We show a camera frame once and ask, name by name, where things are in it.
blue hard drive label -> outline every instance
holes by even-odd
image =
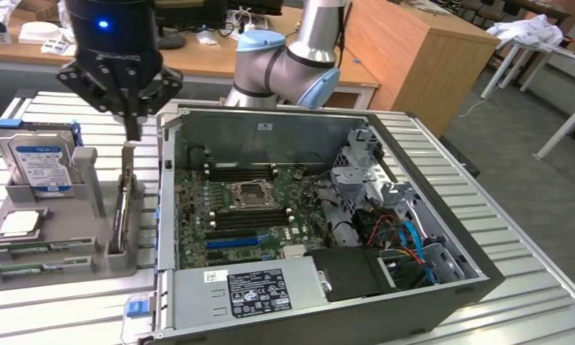
[[[63,152],[57,146],[16,146],[15,154],[21,173],[29,185],[42,192],[70,189],[67,167],[62,164]]]
[[[227,291],[234,318],[290,309],[288,287],[278,268],[227,275]]]

aluminum extrusion table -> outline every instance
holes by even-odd
[[[97,148],[99,180],[117,179],[123,127],[74,94],[21,93],[2,117],[46,122],[75,119],[81,123],[82,142]],[[575,345],[573,284],[421,123],[401,113],[384,115],[382,123],[506,278],[480,303],[456,311],[429,333],[385,345]],[[135,174],[145,185],[138,270],[130,277],[0,292],[0,345],[114,345],[121,343],[121,331],[123,340],[131,341],[134,328],[137,332],[150,330],[150,318],[127,321],[121,329],[125,300],[135,293],[150,292],[154,283],[153,212],[158,189],[154,120],[149,119],[142,128],[141,146],[134,150]],[[398,179],[404,178],[397,166],[389,168]],[[0,158],[0,205],[6,180],[7,171]]]

gray floor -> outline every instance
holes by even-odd
[[[484,73],[460,113],[480,101]],[[18,88],[65,91],[51,75],[0,71],[0,114]],[[186,84],[178,98],[217,99],[229,87]],[[564,139],[544,162],[531,155],[561,118],[513,88],[497,90],[446,138],[476,164],[485,190],[575,282],[575,142]]]

wooden desk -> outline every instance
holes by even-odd
[[[543,6],[537,2],[533,2],[529,0],[502,0],[502,1],[506,4],[513,4],[519,6],[521,9],[524,9],[528,12],[547,15],[548,18],[556,20],[556,25],[560,25],[559,22],[561,22],[571,15],[571,13],[568,13],[563,9],[563,7],[557,4],[553,4],[552,6]]]
[[[294,31],[294,25],[301,17],[301,10],[288,7],[282,8],[282,16],[269,17],[270,29],[286,35]],[[11,20],[8,32],[12,42],[21,30],[22,22]],[[183,81],[194,83],[219,83],[231,85],[233,69],[235,65],[235,41],[219,37],[217,34],[218,47],[206,47],[198,44],[195,34],[185,33],[185,46],[177,50],[162,50],[163,64],[179,70]],[[0,69],[35,71],[54,73],[59,66],[71,60],[71,57],[47,55],[39,53],[38,45],[23,45],[12,43],[0,45]],[[350,93],[352,104],[346,105],[356,109],[366,109],[368,104],[378,87],[378,81],[364,69],[362,65],[353,62],[353,55],[345,51],[341,64],[341,77],[338,80],[338,93]]]
[[[436,136],[449,127],[497,43],[454,16],[385,0],[352,2],[346,48],[381,83],[370,109],[413,112]]]

table leg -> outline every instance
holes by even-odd
[[[535,78],[536,73],[539,73],[540,69],[547,65],[547,62],[549,61],[551,58],[552,58],[552,52],[548,52],[545,54],[545,56],[543,56],[543,59],[540,60],[540,63],[536,65],[535,69],[529,73],[528,78],[525,79],[525,81],[524,81],[524,83],[521,85],[521,88],[519,88],[519,90],[521,92],[524,92],[528,89],[528,85],[531,84],[532,79]]]
[[[537,153],[535,154],[535,157],[539,159],[543,159],[552,148],[557,145],[557,142],[561,140],[561,138],[575,129],[575,112],[568,118],[568,120],[564,122],[560,129],[557,129],[556,133],[553,133],[549,140],[547,140],[547,143],[543,145]]]
[[[486,97],[489,97],[489,94],[492,93],[492,90],[493,90],[493,88],[496,86],[496,83],[500,80],[501,74],[504,73],[504,71],[505,71],[505,69],[508,67],[508,64],[513,60],[515,55],[517,54],[517,51],[519,51],[519,45],[513,44],[512,47],[511,47],[511,50],[508,51],[505,59],[501,61],[498,69],[496,70],[496,73],[493,74],[492,79],[489,80],[489,83],[488,83],[488,85],[485,86],[485,89],[481,92],[480,97],[482,99],[486,99]]]
[[[513,67],[508,71],[505,78],[501,80],[501,82],[498,84],[498,88],[506,87],[508,82],[511,81],[511,79],[513,79],[515,75],[519,72],[519,68],[524,64],[525,57],[528,57],[531,54],[532,54],[532,50],[524,48],[524,51],[521,52],[521,55],[517,58],[517,61],[513,63]]]
[[[564,18],[557,19],[557,18],[552,18],[548,16],[549,19],[555,19],[556,22],[553,23],[553,25],[556,25],[557,27],[560,27],[561,23],[564,22]],[[532,64],[535,63],[536,58],[539,57],[539,52],[535,52],[535,54],[532,54],[532,56],[529,57],[528,61],[525,61],[525,65],[524,68],[519,71],[517,77],[515,77],[515,85],[519,85],[519,80],[521,79],[521,77],[524,76],[525,71],[529,69],[529,66],[532,66]]]
[[[361,88],[357,94],[356,103],[353,104],[353,109],[368,109],[370,104],[372,95],[374,93],[374,88]]]

